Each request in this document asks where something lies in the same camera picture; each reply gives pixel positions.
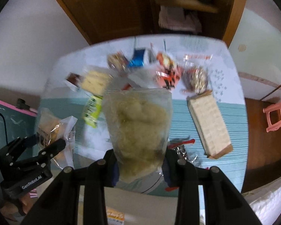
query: wooden door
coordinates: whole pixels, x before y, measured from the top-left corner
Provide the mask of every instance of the wooden door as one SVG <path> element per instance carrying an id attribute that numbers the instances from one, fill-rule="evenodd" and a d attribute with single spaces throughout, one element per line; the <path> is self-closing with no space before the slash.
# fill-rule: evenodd
<path id="1" fill-rule="evenodd" d="M 57 0 L 90 43 L 150 34 L 149 0 Z"/>

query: blue package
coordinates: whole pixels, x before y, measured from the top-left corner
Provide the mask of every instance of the blue package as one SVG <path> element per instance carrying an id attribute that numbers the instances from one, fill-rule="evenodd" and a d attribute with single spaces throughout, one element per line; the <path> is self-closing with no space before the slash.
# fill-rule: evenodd
<path id="1" fill-rule="evenodd" d="M 128 67 L 143 67 L 143 58 L 145 55 L 145 49 L 134 50 L 132 60 L 129 62 Z"/>

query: screw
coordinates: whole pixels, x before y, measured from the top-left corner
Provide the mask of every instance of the screw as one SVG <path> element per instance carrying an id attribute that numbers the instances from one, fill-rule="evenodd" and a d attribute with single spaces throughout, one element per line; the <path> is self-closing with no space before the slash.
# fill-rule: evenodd
<path id="1" fill-rule="evenodd" d="M 97 161 L 98 165 L 105 165 L 106 161 L 104 159 L 100 159 Z"/>
<path id="2" fill-rule="evenodd" d="M 65 173 L 70 173 L 72 171 L 72 168 L 70 166 L 67 166 L 64 168 Z"/>
<path id="3" fill-rule="evenodd" d="M 213 167 L 211 168 L 211 171 L 214 172 L 214 173 L 218 173 L 220 170 L 218 169 L 218 167 L 213 166 Z"/>
<path id="4" fill-rule="evenodd" d="M 186 160 L 184 160 L 184 159 L 179 159 L 179 160 L 177 160 L 177 163 L 178 163 L 179 165 L 185 165 L 185 164 L 186 164 Z"/>

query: teal striped pattern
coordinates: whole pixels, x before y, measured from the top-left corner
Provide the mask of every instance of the teal striped pattern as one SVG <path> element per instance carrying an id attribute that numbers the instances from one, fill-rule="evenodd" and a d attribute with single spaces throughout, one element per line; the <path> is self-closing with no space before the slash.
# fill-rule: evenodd
<path id="1" fill-rule="evenodd" d="M 81 118 L 83 107 L 87 98 L 42 99 L 40 108 L 46 107 L 59 118 L 73 115 L 78 119 L 76 124 L 76 143 L 79 145 L 83 136 L 84 122 Z M 170 140 L 175 138 L 194 138 L 193 145 L 186 145 L 189 155 L 198 155 L 203 168 L 218 166 L 232 181 L 235 187 L 241 191 L 247 165 L 248 153 L 248 124 L 245 105 L 217 103 L 230 135 L 233 151 L 218 160 L 207 159 L 204 154 L 198 132 L 189 113 L 187 102 L 173 100 L 173 117 L 170 129 Z M 153 190 L 151 195 L 177 196 L 177 190 L 166 192 L 166 184 L 162 183 Z"/>

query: wooden shelf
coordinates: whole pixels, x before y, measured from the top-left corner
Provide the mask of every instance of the wooden shelf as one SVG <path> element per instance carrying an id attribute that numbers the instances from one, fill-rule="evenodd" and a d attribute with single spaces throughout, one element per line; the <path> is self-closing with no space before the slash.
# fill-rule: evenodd
<path id="1" fill-rule="evenodd" d="M 217 13 L 218 8 L 211 4 L 204 4 L 198 0 L 155 0 L 159 5 L 170 7 L 182 7 L 185 9 L 197 10 L 202 12 Z"/>

